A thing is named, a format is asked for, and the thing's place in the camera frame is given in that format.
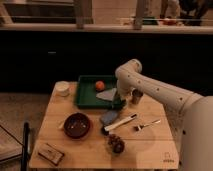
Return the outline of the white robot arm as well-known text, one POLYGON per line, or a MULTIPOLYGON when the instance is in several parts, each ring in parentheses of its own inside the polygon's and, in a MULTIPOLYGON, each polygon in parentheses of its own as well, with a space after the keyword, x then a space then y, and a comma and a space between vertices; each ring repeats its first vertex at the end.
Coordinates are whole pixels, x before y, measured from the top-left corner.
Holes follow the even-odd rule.
POLYGON ((131 59, 115 70, 117 90, 126 98, 132 88, 184 115, 179 171, 213 171, 213 95, 203 96, 141 74, 131 59))

